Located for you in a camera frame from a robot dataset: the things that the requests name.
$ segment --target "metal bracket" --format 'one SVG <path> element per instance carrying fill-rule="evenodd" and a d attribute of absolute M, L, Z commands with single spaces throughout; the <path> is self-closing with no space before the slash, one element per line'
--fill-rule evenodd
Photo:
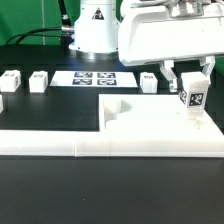
<path fill-rule="evenodd" d="M 177 77 L 172 70 L 173 67 L 173 60 L 167 60 L 160 63 L 160 71 L 165 76 L 167 81 L 169 81 L 170 92 L 177 92 Z"/>
<path fill-rule="evenodd" d="M 215 56 L 206 56 L 206 57 L 202 57 L 200 58 L 200 65 L 204 66 L 202 73 L 208 77 L 209 79 L 209 85 L 211 84 L 211 79 L 210 79 L 210 75 L 212 73 L 212 70 L 215 66 Z"/>

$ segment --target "printed marker sheet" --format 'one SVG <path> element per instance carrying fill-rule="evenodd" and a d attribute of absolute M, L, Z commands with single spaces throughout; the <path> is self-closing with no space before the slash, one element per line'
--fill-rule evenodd
<path fill-rule="evenodd" d="M 137 87 L 132 72 L 56 71 L 50 86 Z"/>

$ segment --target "cube with fiducial marker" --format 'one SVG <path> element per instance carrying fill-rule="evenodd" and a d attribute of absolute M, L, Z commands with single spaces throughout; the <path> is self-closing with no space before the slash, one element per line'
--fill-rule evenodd
<path fill-rule="evenodd" d="M 143 93 L 157 93 L 157 85 L 158 80 L 153 73 L 141 73 L 140 86 Z"/>
<path fill-rule="evenodd" d="M 29 78 L 31 93 L 44 93 L 48 85 L 48 73 L 45 71 L 33 72 Z"/>
<path fill-rule="evenodd" d="M 1 92 L 15 92 L 21 84 L 21 73 L 18 70 L 8 70 L 0 78 Z"/>
<path fill-rule="evenodd" d="M 201 72 L 188 72 L 181 75 L 183 90 L 179 94 L 180 113 L 187 118 L 203 116 L 209 77 Z"/>

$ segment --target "black cable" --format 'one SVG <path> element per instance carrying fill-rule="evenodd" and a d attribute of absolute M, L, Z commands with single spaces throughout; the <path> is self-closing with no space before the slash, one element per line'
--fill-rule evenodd
<path fill-rule="evenodd" d="M 70 37 L 70 35 L 66 35 L 66 34 L 63 34 L 63 35 L 29 34 L 29 35 L 27 35 L 27 33 L 25 33 L 25 34 L 18 34 L 18 35 L 15 35 L 15 36 L 9 38 L 9 39 L 7 40 L 7 42 L 5 43 L 5 45 L 9 45 L 9 43 L 10 43 L 13 39 L 15 39 L 15 38 L 17 38 L 17 37 L 23 37 L 23 36 L 25 36 L 25 38 L 26 38 L 26 37 L 29 37 L 29 36 L 36 36 L 36 37 Z"/>
<path fill-rule="evenodd" d="M 51 28 L 41 28 L 36 30 L 31 30 L 30 32 L 23 34 L 15 44 L 19 44 L 23 39 L 25 39 L 27 36 L 30 36 L 30 34 L 40 33 L 40 32 L 48 32 L 48 31 L 55 31 L 55 30 L 61 30 L 61 27 L 51 27 Z"/>
<path fill-rule="evenodd" d="M 71 26 L 71 20 L 68 17 L 64 0 L 58 0 L 59 8 L 61 11 L 61 21 L 64 26 Z"/>

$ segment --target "small white cube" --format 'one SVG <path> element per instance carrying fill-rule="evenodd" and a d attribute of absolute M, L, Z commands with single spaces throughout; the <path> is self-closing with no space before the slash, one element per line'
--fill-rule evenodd
<path fill-rule="evenodd" d="M 143 93 L 157 93 L 158 80 L 153 73 L 143 72 L 140 75 L 140 86 Z"/>
<path fill-rule="evenodd" d="M 3 111 L 2 95 L 0 95 L 0 113 Z"/>
<path fill-rule="evenodd" d="M 34 72 L 29 78 L 31 93 L 44 93 L 48 85 L 48 73 L 45 71 Z"/>
<path fill-rule="evenodd" d="M 21 73 L 18 70 L 5 71 L 0 78 L 1 92 L 15 92 L 21 84 Z"/>
<path fill-rule="evenodd" d="M 179 94 L 180 112 L 188 118 L 203 116 L 209 77 L 201 72 L 188 72 L 181 74 L 183 90 Z"/>

